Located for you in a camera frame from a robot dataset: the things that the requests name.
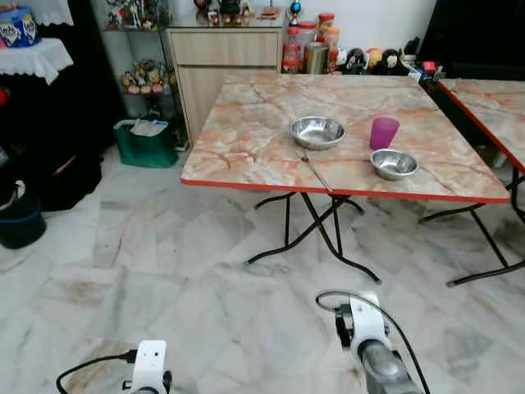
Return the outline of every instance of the folding table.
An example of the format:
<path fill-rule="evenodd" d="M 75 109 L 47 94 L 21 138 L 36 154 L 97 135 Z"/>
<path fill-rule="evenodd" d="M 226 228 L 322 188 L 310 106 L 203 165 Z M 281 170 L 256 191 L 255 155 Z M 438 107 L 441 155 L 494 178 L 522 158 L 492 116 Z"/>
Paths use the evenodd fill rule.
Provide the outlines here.
<path fill-rule="evenodd" d="M 333 190 L 329 192 L 306 163 L 289 133 L 299 117 L 324 116 L 339 121 L 346 136 L 333 149 L 308 151 L 310 163 Z M 421 168 L 402 181 L 386 181 L 368 161 L 372 120 L 397 118 L 401 127 L 392 149 L 410 152 Z M 360 269 L 374 281 L 375 273 L 344 256 L 337 209 L 346 202 L 360 207 L 352 195 L 397 199 L 436 199 L 479 204 L 508 201 L 508 192 L 424 90 L 408 77 L 289 76 L 232 74 L 226 78 L 217 102 L 189 156 L 180 180 L 186 185 L 241 190 L 277 190 L 285 195 L 285 242 L 251 258 L 284 252 L 314 229 L 341 262 Z M 289 240 L 290 198 L 301 194 L 313 223 Z M 308 194 L 332 197 L 331 207 L 318 213 Z M 323 221 L 333 215 L 334 246 Z"/>
<path fill-rule="evenodd" d="M 512 181 L 506 188 L 511 190 L 510 203 L 514 212 L 525 223 L 525 212 L 518 206 L 518 186 L 525 181 L 525 176 L 520 176 L 520 173 L 525 173 L 525 82 L 441 80 L 439 87 L 477 124 L 514 165 Z M 509 264 L 502 255 L 500 248 L 476 213 L 483 206 L 484 204 L 474 204 L 465 208 L 434 213 L 420 219 L 420 222 L 427 222 L 433 218 L 470 212 L 503 266 L 500 269 L 450 281 L 447 283 L 449 287 L 485 277 L 510 273 L 525 267 L 525 260 L 521 263 Z"/>

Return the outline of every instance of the red table edge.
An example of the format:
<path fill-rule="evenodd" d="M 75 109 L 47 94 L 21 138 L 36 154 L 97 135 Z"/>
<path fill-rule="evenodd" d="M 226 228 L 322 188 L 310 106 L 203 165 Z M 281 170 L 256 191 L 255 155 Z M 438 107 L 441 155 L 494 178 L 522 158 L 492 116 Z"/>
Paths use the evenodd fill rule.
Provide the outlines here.
<path fill-rule="evenodd" d="M 297 187 L 297 186 L 271 186 L 271 185 L 253 185 L 249 183 L 234 182 L 214 182 L 214 181 L 195 181 L 180 177 L 180 182 L 188 186 L 211 186 L 226 187 L 229 189 L 242 190 L 260 190 L 260 191 L 282 191 L 296 193 L 323 193 L 328 194 L 328 190 L 322 187 Z M 416 193 L 395 193 L 390 191 L 373 191 L 373 190 L 334 190 L 334 195 L 361 195 L 366 197 L 382 197 L 393 199 L 424 199 L 432 201 L 455 201 L 460 203 L 480 203 L 480 204 L 505 204 L 509 202 L 509 197 L 504 199 L 495 199 L 487 197 L 463 197 L 459 195 L 422 195 Z"/>
<path fill-rule="evenodd" d="M 440 80 L 437 81 L 439 87 L 445 92 L 447 96 L 474 122 L 476 126 L 482 129 L 483 133 L 491 139 L 492 142 L 503 152 L 503 154 L 512 162 L 514 166 L 521 172 L 525 173 L 525 166 L 503 145 L 503 143 L 474 115 L 456 95 L 444 86 Z"/>

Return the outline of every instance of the stainless steel bowl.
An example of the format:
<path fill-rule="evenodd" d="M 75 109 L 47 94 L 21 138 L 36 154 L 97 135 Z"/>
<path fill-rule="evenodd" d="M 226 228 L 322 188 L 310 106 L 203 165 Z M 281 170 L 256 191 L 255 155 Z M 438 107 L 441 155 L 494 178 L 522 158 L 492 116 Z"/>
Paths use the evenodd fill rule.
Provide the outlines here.
<path fill-rule="evenodd" d="M 345 136 L 345 128 L 327 117 L 301 117 L 290 125 L 297 144 L 306 149 L 325 150 L 335 146 Z"/>
<path fill-rule="evenodd" d="M 418 160 L 410 153 L 393 149 L 379 149 L 370 155 L 370 162 L 377 175 L 389 181 L 398 181 L 419 169 Z"/>

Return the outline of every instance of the purple cup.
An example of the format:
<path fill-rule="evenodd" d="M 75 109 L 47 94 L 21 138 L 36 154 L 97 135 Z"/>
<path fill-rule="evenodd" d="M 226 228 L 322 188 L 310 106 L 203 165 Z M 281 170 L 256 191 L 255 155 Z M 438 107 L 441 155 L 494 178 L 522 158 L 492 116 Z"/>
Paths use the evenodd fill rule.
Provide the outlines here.
<path fill-rule="evenodd" d="M 370 148 L 373 150 L 388 148 L 398 129 L 399 122 L 391 117 L 375 118 L 370 134 Z"/>

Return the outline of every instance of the cabinet drawer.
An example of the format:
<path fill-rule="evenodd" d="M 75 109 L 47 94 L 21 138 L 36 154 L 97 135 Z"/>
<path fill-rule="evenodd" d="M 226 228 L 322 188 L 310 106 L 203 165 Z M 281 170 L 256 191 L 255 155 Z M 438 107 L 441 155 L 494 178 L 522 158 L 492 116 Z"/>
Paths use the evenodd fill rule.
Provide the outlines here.
<path fill-rule="evenodd" d="M 185 66 L 276 66 L 279 34 L 171 33 L 176 63 Z"/>

